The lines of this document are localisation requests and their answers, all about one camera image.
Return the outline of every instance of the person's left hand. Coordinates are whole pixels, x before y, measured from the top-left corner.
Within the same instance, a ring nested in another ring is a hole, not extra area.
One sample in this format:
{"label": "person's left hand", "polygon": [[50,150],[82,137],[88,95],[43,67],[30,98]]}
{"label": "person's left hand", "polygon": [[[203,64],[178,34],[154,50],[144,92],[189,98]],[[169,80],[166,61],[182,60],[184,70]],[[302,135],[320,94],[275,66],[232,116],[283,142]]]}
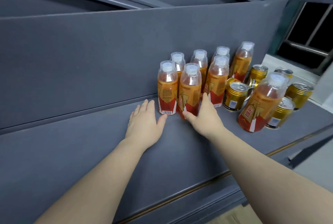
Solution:
{"label": "person's left hand", "polygon": [[145,151],[161,137],[167,117],[162,115],[156,123],[155,102],[145,100],[131,113],[125,140]]}

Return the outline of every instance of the can lid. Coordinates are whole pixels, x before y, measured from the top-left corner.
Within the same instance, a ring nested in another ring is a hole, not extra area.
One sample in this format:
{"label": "can lid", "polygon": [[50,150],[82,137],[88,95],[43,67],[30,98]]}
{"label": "can lid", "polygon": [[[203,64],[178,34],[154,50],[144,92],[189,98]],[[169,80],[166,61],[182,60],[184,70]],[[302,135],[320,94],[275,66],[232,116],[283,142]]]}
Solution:
{"label": "can lid", "polygon": [[186,73],[190,76],[195,76],[198,72],[198,66],[195,64],[187,65],[186,66]]}
{"label": "can lid", "polygon": [[174,52],[172,54],[172,61],[174,61],[176,63],[181,63],[183,60],[183,56],[184,56],[184,54],[181,54],[180,52]]}
{"label": "can lid", "polygon": [[278,67],[275,69],[275,72],[276,73],[283,73],[283,74],[286,74],[286,75],[290,75],[290,74],[293,74],[294,72],[290,69],[287,69],[287,68],[283,68],[283,67]]}
{"label": "can lid", "polygon": [[313,86],[310,83],[301,81],[301,82],[294,83],[293,86],[302,91],[313,91]]}
{"label": "can lid", "polygon": [[204,59],[207,56],[207,52],[205,50],[195,50],[194,57],[196,59]]}
{"label": "can lid", "polygon": [[249,51],[254,47],[254,43],[253,42],[243,42],[242,44],[242,49]]}
{"label": "can lid", "polygon": [[234,89],[237,92],[247,92],[249,87],[241,82],[231,82],[230,86],[232,89]]}
{"label": "can lid", "polygon": [[286,78],[283,75],[271,74],[269,77],[268,84],[273,87],[282,87],[286,82]]}
{"label": "can lid", "polygon": [[285,109],[294,109],[295,103],[291,99],[283,97],[279,104],[279,107],[285,108]]}
{"label": "can lid", "polygon": [[228,47],[219,46],[219,47],[217,47],[216,55],[228,55],[229,51],[230,51],[230,49]]}
{"label": "can lid", "polygon": [[217,66],[225,66],[227,64],[227,58],[225,56],[216,56],[214,61]]}
{"label": "can lid", "polygon": [[162,71],[164,72],[172,72],[174,69],[173,64],[171,62],[164,62],[162,64]]}
{"label": "can lid", "polygon": [[261,71],[261,72],[267,72],[268,71],[268,67],[267,66],[263,66],[263,65],[253,65],[252,66],[254,69]]}

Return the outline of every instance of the plastic bottle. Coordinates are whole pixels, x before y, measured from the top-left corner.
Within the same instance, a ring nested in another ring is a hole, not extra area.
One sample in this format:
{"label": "plastic bottle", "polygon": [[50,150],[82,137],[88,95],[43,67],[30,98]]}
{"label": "plastic bottle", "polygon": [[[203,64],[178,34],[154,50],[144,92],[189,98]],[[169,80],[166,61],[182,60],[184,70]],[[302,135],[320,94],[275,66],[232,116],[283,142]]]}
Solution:
{"label": "plastic bottle", "polygon": [[285,95],[288,81],[281,73],[268,74],[254,89],[239,115],[239,125],[249,132],[263,129]]}
{"label": "plastic bottle", "polygon": [[233,58],[229,71],[229,78],[233,77],[241,82],[244,81],[252,60],[253,47],[253,42],[242,42],[242,45],[238,48],[235,57]]}
{"label": "plastic bottle", "polygon": [[196,63],[188,63],[181,75],[178,94],[177,110],[181,118],[185,119],[183,111],[198,115],[201,94],[201,73]]}
{"label": "plastic bottle", "polygon": [[216,56],[209,67],[204,90],[215,108],[222,105],[228,74],[228,58],[226,56]]}
{"label": "plastic bottle", "polygon": [[177,108],[178,75],[173,61],[162,61],[157,75],[159,112],[174,115]]}
{"label": "plastic bottle", "polygon": [[215,51],[215,53],[213,55],[213,57],[211,58],[211,62],[210,63],[211,64],[213,63],[215,56],[225,56],[225,57],[228,58],[227,63],[229,65],[229,60],[230,60],[229,51],[230,51],[230,49],[228,47],[225,47],[225,46],[219,46],[219,47],[217,47],[216,51]]}
{"label": "plastic bottle", "polygon": [[191,58],[191,63],[197,63],[200,67],[202,88],[201,93],[204,91],[204,83],[206,82],[206,74],[208,67],[207,52],[205,50],[195,50]]}
{"label": "plastic bottle", "polygon": [[171,61],[175,63],[176,71],[178,74],[178,87],[181,80],[181,74],[183,73],[184,66],[186,64],[184,59],[184,53],[181,52],[173,52],[171,53]]}

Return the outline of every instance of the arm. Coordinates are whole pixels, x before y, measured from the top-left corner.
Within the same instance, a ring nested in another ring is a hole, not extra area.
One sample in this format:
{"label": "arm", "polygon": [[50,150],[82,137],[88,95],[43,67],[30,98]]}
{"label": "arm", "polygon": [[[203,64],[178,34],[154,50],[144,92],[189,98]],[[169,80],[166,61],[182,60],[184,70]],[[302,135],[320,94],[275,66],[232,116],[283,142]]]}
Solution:
{"label": "arm", "polygon": [[156,123],[153,100],[138,105],[130,116],[125,139],[35,224],[112,223],[141,155],[160,138],[166,118],[163,115]]}
{"label": "arm", "polygon": [[219,150],[263,223],[333,223],[333,194],[228,131],[206,94],[197,117],[183,114]]}

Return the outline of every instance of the white barcode label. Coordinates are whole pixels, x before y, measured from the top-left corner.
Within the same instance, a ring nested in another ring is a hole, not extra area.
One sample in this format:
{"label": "white barcode label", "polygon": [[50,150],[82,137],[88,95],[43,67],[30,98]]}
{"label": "white barcode label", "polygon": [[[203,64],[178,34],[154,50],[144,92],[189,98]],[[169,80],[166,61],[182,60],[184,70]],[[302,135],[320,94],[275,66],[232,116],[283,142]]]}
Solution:
{"label": "white barcode label", "polygon": [[228,106],[228,107],[229,107],[229,108],[235,108],[236,105],[237,105],[237,102],[234,101],[234,100],[231,100],[230,103],[229,103],[229,106]]}
{"label": "white barcode label", "polygon": [[273,126],[273,127],[276,127],[278,124],[279,124],[279,122],[281,121],[281,119],[278,119],[278,118],[272,118],[270,121],[269,121],[269,125],[271,125],[271,126]]}
{"label": "white barcode label", "polygon": [[166,110],[162,110],[162,114],[164,114],[164,115],[170,115],[170,116],[173,115],[172,111],[166,111]]}

